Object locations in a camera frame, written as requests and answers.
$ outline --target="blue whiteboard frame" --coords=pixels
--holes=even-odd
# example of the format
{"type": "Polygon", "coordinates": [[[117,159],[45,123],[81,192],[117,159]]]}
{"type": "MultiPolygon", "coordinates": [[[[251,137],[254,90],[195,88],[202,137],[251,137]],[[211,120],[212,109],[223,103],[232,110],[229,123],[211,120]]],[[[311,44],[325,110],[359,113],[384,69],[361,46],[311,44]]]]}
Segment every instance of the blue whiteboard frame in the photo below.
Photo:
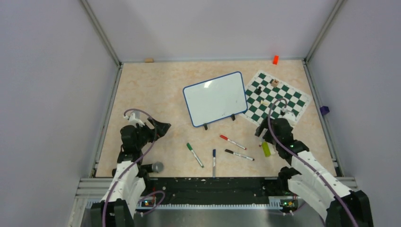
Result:
{"type": "MultiPolygon", "coordinates": [[[[201,127],[201,126],[203,126],[203,125],[198,125],[198,126],[193,125],[193,120],[192,120],[191,112],[190,112],[190,110],[189,110],[189,106],[188,106],[187,98],[185,97],[184,90],[185,90],[186,88],[188,88],[188,87],[192,87],[192,86],[195,86],[195,85],[198,85],[198,84],[201,84],[201,83],[205,83],[205,82],[208,82],[208,81],[211,81],[211,80],[215,80],[215,79],[218,79],[218,78],[221,78],[221,77],[226,77],[226,76],[229,76],[229,75],[234,74],[234,73],[239,73],[239,74],[241,75],[242,88],[243,88],[243,90],[244,90],[244,99],[245,99],[245,103],[246,103],[246,108],[245,108],[244,110],[239,111],[239,112],[234,113],[234,114],[240,114],[240,113],[246,112],[246,111],[248,110],[248,102],[246,101],[246,96],[245,96],[244,78],[242,77],[242,73],[241,73],[240,71],[235,71],[235,72],[232,72],[232,73],[228,73],[228,74],[226,74],[226,75],[223,75],[223,76],[219,76],[219,77],[216,77],[216,78],[208,79],[208,80],[205,80],[205,81],[202,81],[202,82],[199,82],[199,83],[196,83],[196,84],[192,84],[192,85],[189,85],[189,86],[186,86],[186,87],[183,88],[183,95],[184,95],[184,99],[185,99],[185,104],[187,105],[189,117],[190,117],[190,119],[191,119],[191,124],[192,124],[193,127],[198,128],[198,127],[201,127]]],[[[204,123],[204,124],[210,124],[210,123],[213,123],[213,122],[216,122],[216,121],[220,121],[221,119],[225,119],[225,118],[227,118],[227,117],[222,117],[222,118],[220,118],[220,119],[217,119],[217,120],[214,120],[214,121],[211,121],[211,122],[206,122],[206,123],[204,123]]]]}

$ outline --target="red object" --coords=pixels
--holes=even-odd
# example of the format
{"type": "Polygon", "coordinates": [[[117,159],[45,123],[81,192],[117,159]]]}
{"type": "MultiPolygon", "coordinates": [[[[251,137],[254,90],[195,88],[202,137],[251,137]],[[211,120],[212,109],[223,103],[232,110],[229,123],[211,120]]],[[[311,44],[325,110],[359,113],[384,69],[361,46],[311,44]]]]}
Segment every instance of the red object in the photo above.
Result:
{"type": "Polygon", "coordinates": [[[220,135],[220,137],[223,138],[223,139],[225,139],[225,140],[228,140],[228,138],[225,137],[225,136],[223,136],[223,135],[220,135]]]}
{"type": "Polygon", "coordinates": [[[278,62],[279,62],[279,56],[276,55],[276,56],[274,56],[273,64],[274,64],[274,65],[277,65],[278,62]]]}

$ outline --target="white wall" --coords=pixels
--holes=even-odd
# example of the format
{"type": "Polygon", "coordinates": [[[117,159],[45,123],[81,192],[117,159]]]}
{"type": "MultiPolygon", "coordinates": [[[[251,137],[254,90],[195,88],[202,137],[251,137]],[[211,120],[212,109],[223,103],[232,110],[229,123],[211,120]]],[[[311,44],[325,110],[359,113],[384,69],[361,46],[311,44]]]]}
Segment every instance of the white wall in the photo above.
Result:
{"type": "Polygon", "coordinates": [[[121,61],[305,57],[336,0],[89,0],[121,61]]]}
{"type": "Polygon", "coordinates": [[[1,1],[1,226],[67,225],[115,74],[78,0],[1,1]]]}
{"type": "Polygon", "coordinates": [[[347,1],[312,60],[312,74],[348,175],[376,226],[401,216],[401,1],[347,1]]]}

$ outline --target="table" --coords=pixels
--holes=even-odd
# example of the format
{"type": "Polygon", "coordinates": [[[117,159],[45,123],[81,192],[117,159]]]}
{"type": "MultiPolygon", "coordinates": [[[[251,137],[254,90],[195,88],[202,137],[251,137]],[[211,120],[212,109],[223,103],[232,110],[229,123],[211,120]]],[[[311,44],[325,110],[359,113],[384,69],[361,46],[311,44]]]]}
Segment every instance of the table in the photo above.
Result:
{"type": "MultiPolygon", "coordinates": [[[[150,174],[153,177],[210,177],[213,149],[217,150],[217,177],[277,176],[280,169],[288,164],[278,154],[264,156],[258,138],[254,136],[256,126],[253,123],[237,115],[235,121],[226,118],[209,124],[207,131],[203,127],[195,128],[191,124],[183,96],[185,86],[235,71],[242,73],[244,84],[247,84],[259,70],[311,95],[301,60],[280,61],[278,65],[273,65],[271,61],[125,63],[96,177],[112,176],[122,143],[120,129],[128,123],[122,114],[129,108],[144,110],[157,121],[172,125],[143,159],[143,164],[160,161],[165,165],[163,172],[150,174]],[[242,150],[221,139],[220,134],[244,145],[248,150],[242,150]],[[204,168],[199,166],[188,150],[188,142],[203,162],[204,168]],[[255,161],[228,154],[224,149],[253,157],[255,161]]],[[[316,159],[335,175],[314,102],[308,106],[293,133],[294,138],[304,142],[316,159]]]]}

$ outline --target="black chess piece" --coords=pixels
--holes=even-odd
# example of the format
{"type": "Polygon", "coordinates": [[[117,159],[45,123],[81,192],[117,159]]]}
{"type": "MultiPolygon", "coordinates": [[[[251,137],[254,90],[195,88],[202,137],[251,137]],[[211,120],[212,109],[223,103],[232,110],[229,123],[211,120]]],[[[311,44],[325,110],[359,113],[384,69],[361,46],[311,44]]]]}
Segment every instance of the black chess piece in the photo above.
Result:
{"type": "Polygon", "coordinates": [[[258,89],[255,90],[255,94],[260,95],[262,92],[262,87],[258,87],[258,89]]]}

